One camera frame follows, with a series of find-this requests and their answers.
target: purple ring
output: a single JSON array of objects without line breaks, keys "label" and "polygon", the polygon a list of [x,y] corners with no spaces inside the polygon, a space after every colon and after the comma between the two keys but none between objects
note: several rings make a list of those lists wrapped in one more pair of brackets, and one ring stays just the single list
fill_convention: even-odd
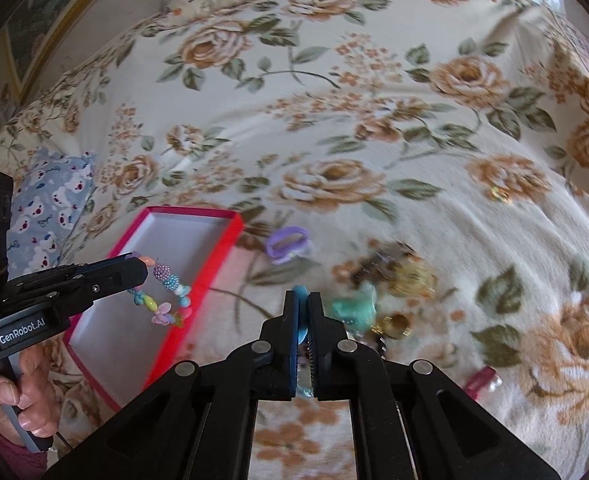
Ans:
[{"label": "purple ring", "polygon": [[[300,237],[288,244],[282,244],[276,247],[292,235],[300,235]],[[266,254],[275,265],[285,264],[294,256],[306,250],[309,242],[310,238],[306,229],[297,225],[291,225],[283,229],[278,229],[270,235],[270,238],[266,241]]]}]

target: beaded bracelet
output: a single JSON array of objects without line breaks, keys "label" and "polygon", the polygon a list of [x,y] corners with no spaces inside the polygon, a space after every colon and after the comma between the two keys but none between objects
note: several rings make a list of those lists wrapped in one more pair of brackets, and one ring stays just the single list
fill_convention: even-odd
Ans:
[{"label": "beaded bracelet", "polygon": [[[183,285],[179,280],[177,274],[172,274],[170,267],[165,264],[153,260],[149,256],[142,256],[138,253],[132,254],[134,257],[139,258],[147,267],[152,267],[152,275],[159,280],[163,285],[171,290],[175,296],[178,296],[178,304],[181,308],[187,308],[190,306],[190,298],[188,294],[192,290],[188,285]],[[152,322],[160,325],[172,324],[177,327],[183,325],[183,320],[192,314],[191,309],[188,308],[185,316],[178,316],[171,314],[170,310],[172,305],[167,301],[157,305],[157,302],[150,296],[143,292],[143,286],[136,286],[128,290],[133,296],[134,304],[145,305],[149,311],[154,313],[152,316]]]}]

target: painting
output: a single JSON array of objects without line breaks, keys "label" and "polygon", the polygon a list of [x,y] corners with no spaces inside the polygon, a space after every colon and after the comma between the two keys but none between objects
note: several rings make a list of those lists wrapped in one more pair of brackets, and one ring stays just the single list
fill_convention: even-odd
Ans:
[{"label": "painting", "polygon": [[93,0],[23,0],[5,28],[8,62],[20,101],[65,33]]}]

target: maroon lace sleeve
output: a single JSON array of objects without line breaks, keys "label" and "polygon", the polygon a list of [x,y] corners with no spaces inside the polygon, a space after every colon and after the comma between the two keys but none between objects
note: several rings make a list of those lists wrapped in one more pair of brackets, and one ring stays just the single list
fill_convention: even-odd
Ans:
[{"label": "maroon lace sleeve", "polygon": [[18,480],[38,480],[46,472],[47,453],[30,453],[0,433],[0,455]]}]

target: purple hair clip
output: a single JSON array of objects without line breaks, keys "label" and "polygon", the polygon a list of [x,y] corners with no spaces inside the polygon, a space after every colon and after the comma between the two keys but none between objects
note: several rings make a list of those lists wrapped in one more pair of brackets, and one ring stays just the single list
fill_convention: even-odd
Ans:
[{"label": "purple hair clip", "polygon": [[282,265],[296,256],[307,254],[310,246],[308,231],[303,227],[291,225],[270,235],[266,242],[266,254],[273,265]]}]

